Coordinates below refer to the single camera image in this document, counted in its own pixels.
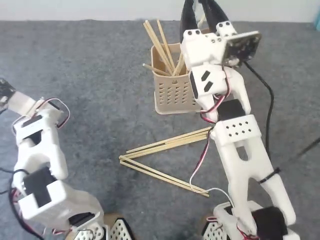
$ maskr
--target perforated base plate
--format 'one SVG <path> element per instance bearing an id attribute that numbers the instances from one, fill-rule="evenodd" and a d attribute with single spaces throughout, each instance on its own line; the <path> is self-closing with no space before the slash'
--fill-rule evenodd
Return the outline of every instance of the perforated base plate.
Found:
<path id="1" fill-rule="evenodd" d="M 131 235 L 123 220 L 115 221 L 110 231 L 110 240 L 132 240 Z"/>
<path id="2" fill-rule="evenodd" d="M 218 222 L 210 222 L 202 236 L 203 240 L 226 240 L 227 234 Z"/>

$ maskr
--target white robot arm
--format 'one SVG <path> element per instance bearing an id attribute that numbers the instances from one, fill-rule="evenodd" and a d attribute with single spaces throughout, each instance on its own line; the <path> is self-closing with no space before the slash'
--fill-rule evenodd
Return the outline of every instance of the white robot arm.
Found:
<path id="1" fill-rule="evenodd" d="M 54 98 L 35 101 L 0 81 L 0 110 L 8 108 L 21 115 L 13 125 L 18 146 L 14 170 L 24 172 L 14 174 L 12 187 L 23 196 L 18 201 L 22 217 L 60 231 L 81 230 L 81 239 L 108 240 L 99 201 L 62 181 L 68 170 L 58 129 L 66 121 L 58 124 L 63 112 L 51 102 Z"/>
<path id="2" fill-rule="evenodd" d="M 193 1 L 185 2 L 181 21 L 192 18 L 190 12 L 189 18 L 186 17 L 190 2 Z M 202 1 L 202 5 L 207 19 L 210 19 L 212 16 L 208 15 L 208 5 L 204 2 L 208 4 L 208 1 Z M 260 33 L 252 31 L 239 34 L 228 20 L 220 21 L 214 27 L 208 22 L 210 29 L 215 29 L 216 32 L 207 34 L 192 28 L 196 25 L 190 22 L 181 24 L 183 35 L 180 48 L 189 70 L 193 95 L 203 109 L 201 113 L 205 114 L 205 120 L 216 123 L 210 138 L 215 141 L 229 182 L 228 192 L 233 201 L 233 205 L 224 203 L 217 206 L 214 210 L 215 217 L 223 224 L 223 229 L 231 240 L 244 238 L 239 226 L 248 236 L 262 233 L 266 237 L 266 231 L 276 231 L 270 223 L 272 220 L 274 223 L 275 220 L 283 221 L 282 228 L 280 224 L 276 226 L 279 228 L 277 239 L 300 239 L 296 233 L 287 229 L 287 226 L 296 222 L 296 214 L 278 174 L 260 183 L 272 200 L 271 208 L 262 208 L 257 203 L 248 201 L 249 179 L 260 182 L 275 171 L 263 145 L 257 121 L 250 114 L 251 106 L 244 79 L 234 69 L 252 59 L 261 38 Z M 223 101 L 229 94 L 233 99 Z M 238 148 L 244 148 L 248 159 L 239 156 Z M 263 223 L 262 219 L 269 219 L 270 222 Z"/>

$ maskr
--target chopstick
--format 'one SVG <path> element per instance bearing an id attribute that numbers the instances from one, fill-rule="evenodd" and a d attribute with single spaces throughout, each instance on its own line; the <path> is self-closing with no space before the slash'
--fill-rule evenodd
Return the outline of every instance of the chopstick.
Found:
<path id="1" fill-rule="evenodd" d="M 151 71 L 156 72 L 157 74 L 162 74 L 162 75 L 171 77 L 171 75 L 170 75 L 169 73 L 167 73 L 167 72 L 165 72 L 165 71 L 162 71 L 162 70 L 160 70 L 160 69 L 158 69 L 158 68 L 155 68 L 155 67 L 153 67 L 153 66 L 150 66 L 150 65 L 148 65 L 148 64 L 143 63 L 142 66 L 145 67 L 145 68 L 147 68 L 147 69 L 150 69 Z"/>
<path id="2" fill-rule="evenodd" d="M 173 140 L 186 138 L 186 137 L 189 137 L 189 136 L 191 136 L 191 135 L 195 135 L 195 134 L 202 133 L 202 132 L 208 133 L 208 131 L 209 131 L 210 129 L 211 129 L 211 127 L 209 126 L 209 127 L 202 128 L 202 129 L 199 129 L 199 130 L 196 130 L 196 131 L 192 131 L 192 132 L 188 132 L 188 133 L 185 133 L 185 134 L 182 134 L 182 135 L 179 135 L 179 136 L 171 137 L 171 138 L 169 138 L 169 139 L 157 141 L 157 142 L 154 142 L 154 143 L 145 145 L 145 146 L 140 146 L 140 147 L 137 147 L 137 148 L 128 150 L 128 151 L 126 151 L 125 153 L 126 153 L 126 154 L 130 154 L 130 153 L 138 152 L 138 151 L 143 150 L 143 149 L 148 149 L 148 148 L 151 148 L 151 147 L 154 147 L 154 146 L 158 146 L 158 145 L 161 145 L 161 144 L 165 144 L 165 143 L 170 142 L 170 141 L 173 141 Z"/>
<path id="3" fill-rule="evenodd" d="M 172 181 L 175 181 L 175 182 L 177 182 L 177 183 L 180 183 L 180 184 L 183 184 L 183 185 L 185 185 L 185 186 L 187 186 L 187 187 L 190 187 L 190 184 L 187 183 L 187 182 L 185 182 L 185 181 L 182 181 L 182 180 L 180 180 L 180 179 L 178 179 L 178 178 L 176 178 L 176 177 L 173 177 L 173 176 L 170 176 L 170 175 L 168 175 L 168 174 L 165 174 L 165 173 L 163 173 L 163 172 L 161 172 L 161 171 L 158 171 L 158 170 L 156 170 L 156 169 L 153 169 L 152 167 L 146 166 L 146 165 L 144 165 L 144 164 L 142 164 L 142 163 L 140 163 L 140 162 L 134 161 L 134 160 L 132 160 L 132 159 L 130 159 L 130 158 L 127 158 L 127 157 L 125 157 L 125 156 L 119 156 L 119 159 L 120 159 L 120 161 L 129 162 L 129 163 L 134 164 L 134 165 L 136 165 L 136 166 L 138 166 L 138 167 L 140 167 L 140 168 L 143 168 L 143 169 L 145 169 L 145 170 L 147 170 L 147 171 L 149 171 L 149 172 L 152 172 L 152 173 L 154 173 L 154 174 L 158 174 L 158 175 L 160 175 L 160 176 L 162 176 L 162 177 L 165 177 L 165 178 L 167 178 L 167 179 L 170 179 L 170 180 L 172 180 Z M 202 189 L 202 188 L 200 188 L 200 187 L 198 187 L 198 186 L 192 185 L 192 187 L 193 187 L 195 190 L 198 190 L 198 191 L 200 191 L 200 192 L 203 192 L 203 191 L 204 191 L 204 189 Z"/>
<path id="4" fill-rule="evenodd" d="M 144 26 L 146 32 L 148 33 L 154 47 L 156 48 L 157 52 L 159 53 L 160 57 L 162 58 L 164 65 L 166 66 L 170 75 L 172 75 L 173 74 L 172 66 L 170 65 L 169 60 L 166 57 L 165 51 L 164 51 L 162 45 L 160 44 L 160 42 L 159 42 L 154 30 L 152 29 L 152 26 L 150 25 L 149 21 L 146 20 L 143 23 L 143 26 Z"/>
<path id="5" fill-rule="evenodd" d="M 125 161 L 120 161 L 120 164 L 121 164 L 121 165 L 124 165 L 124 166 L 126 166 L 126 167 L 128 167 L 128 168 L 134 169 L 134 170 L 136 170 L 136 171 L 138 171 L 138 172 L 147 174 L 147 175 L 149 175 L 149 176 L 151 176 L 151 177 L 154 177 L 154 178 L 156 178 L 156 179 L 165 181 L 165 182 L 170 183 L 170 184 L 172 184 L 172 185 L 176 185 L 176 186 L 178 186 L 178 187 L 180 187 L 180 188 L 183 188 L 183 189 L 189 190 L 189 191 L 191 191 L 191 192 L 194 192 L 194 191 L 191 189 L 191 187 L 188 187 L 188 186 L 183 185 L 183 184 L 181 184 L 181 183 L 178 183 L 178 182 L 176 182 L 176 181 L 170 180 L 169 178 L 166 178 L 166 177 L 157 175 L 157 174 L 155 174 L 155 173 L 153 173 L 153 172 L 149 172 L 149 171 L 146 171 L 146 170 L 141 169 L 141 168 L 139 168 L 139 167 L 133 166 L 133 165 L 131 165 L 131 164 L 128 164 L 128 163 L 125 162 Z M 199 193 L 199 194 L 201 194 L 201 195 L 203 195 L 203 196 L 205 196 L 205 197 L 209 197 L 209 194 L 207 194 L 207 193 Z"/>
<path id="6" fill-rule="evenodd" d="M 157 152 L 161 152 L 164 150 L 168 150 L 168 149 L 172 149 L 172 148 L 176 148 L 182 145 L 186 145 L 186 144 L 191 144 L 191 143 L 195 143 L 195 142 L 199 142 L 202 140 L 207 139 L 207 135 L 203 135 L 203 136 L 196 136 L 196 137 L 188 137 L 187 139 L 180 139 L 178 141 L 172 142 L 172 143 L 168 143 L 165 145 L 160 145 L 160 146 L 156 146 L 156 147 L 152 147 L 152 148 L 148 148 L 145 150 L 141 150 L 138 152 L 133 152 L 133 153 L 129 153 L 124 155 L 127 158 L 130 159 L 134 159 L 134 158 L 139 158 L 145 155 L 149 155 L 149 154 L 154 154 Z"/>
<path id="7" fill-rule="evenodd" d="M 160 23 L 159 19 L 156 20 L 156 23 L 158 24 L 159 32 L 160 32 L 160 35 L 161 35 L 161 38 L 162 38 L 162 41 L 163 41 L 163 44 L 164 44 L 164 48 L 165 48 L 166 54 L 169 57 L 172 69 L 175 69 L 174 60 L 172 59 L 171 52 L 170 52 L 170 49 L 169 49 L 169 46 L 168 46 L 168 43 L 167 43 L 167 39 L 166 39 L 164 30 L 162 29 L 162 26 L 161 26 L 161 23 Z"/>

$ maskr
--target gray carpet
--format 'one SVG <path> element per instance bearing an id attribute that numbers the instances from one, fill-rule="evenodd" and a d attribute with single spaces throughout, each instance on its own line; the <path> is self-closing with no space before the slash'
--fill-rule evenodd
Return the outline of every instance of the gray carpet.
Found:
<path id="1" fill-rule="evenodd" d="M 263 35 L 252 65 L 276 95 L 270 137 L 277 166 L 320 135 L 320 33 L 311 24 L 234 25 Z M 170 43 L 178 41 L 179 22 L 166 21 L 163 28 Z M 198 239 L 201 218 L 227 201 L 221 193 L 205 198 L 119 165 L 126 149 L 206 127 L 197 114 L 155 112 L 153 76 L 141 66 L 150 62 L 150 47 L 142 22 L 0 22 L 0 76 L 35 99 L 59 97 L 71 109 L 59 132 L 67 183 L 95 195 L 106 213 L 122 213 L 140 240 Z M 268 92 L 247 69 L 239 71 L 264 136 Z M 10 129 L 16 118 L 9 111 L 0 116 L 0 165 L 8 169 L 17 161 Z M 193 143 L 140 160 L 188 180 L 203 147 Z M 281 174 L 297 215 L 292 228 L 305 240 L 320 234 L 319 155 L 320 147 Z M 8 177 L 0 173 L 1 190 Z M 227 189 L 214 144 L 194 183 Z M 270 202 L 255 182 L 249 199 Z M 0 209 L 0 239 L 33 239 L 19 228 L 5 195 Z"/>

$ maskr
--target perforated container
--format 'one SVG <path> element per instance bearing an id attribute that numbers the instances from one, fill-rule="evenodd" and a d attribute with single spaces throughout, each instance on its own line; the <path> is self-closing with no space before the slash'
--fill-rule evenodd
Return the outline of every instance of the perforated container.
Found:
<path id="1" fill-rule="evenodd" d="M 180 44 L 169 44 L 173 59 L 180 55 Z M 153 46 L 151 48 L 151 65 L 156 69 L 166 71 L 166 66 Z M 192 92 L 189 76 L 184 66 L 179 76 L 163 76 L 154 71 L 154 106 L 158 114 L 184 114 L 199 112 L 200 106 L 196 103 Z"/>

